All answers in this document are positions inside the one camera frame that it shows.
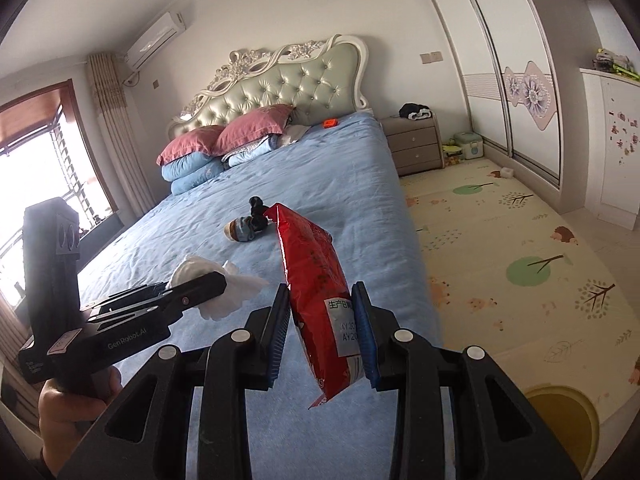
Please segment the person's left hand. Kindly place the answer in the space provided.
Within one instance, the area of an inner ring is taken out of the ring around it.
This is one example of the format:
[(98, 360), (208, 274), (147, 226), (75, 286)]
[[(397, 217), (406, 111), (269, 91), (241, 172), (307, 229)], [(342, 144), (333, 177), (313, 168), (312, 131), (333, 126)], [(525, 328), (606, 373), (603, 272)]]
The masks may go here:
[(110, 396), (106, 401), (64, 392), (54, 379), (44, 383), (38, 400), (41, 455), (53, 477), (58, 475), (82, 438), (76, 424), (96, 420), (122, 391), (122, 375), (116, 367), (108, 369), (108, 379)]

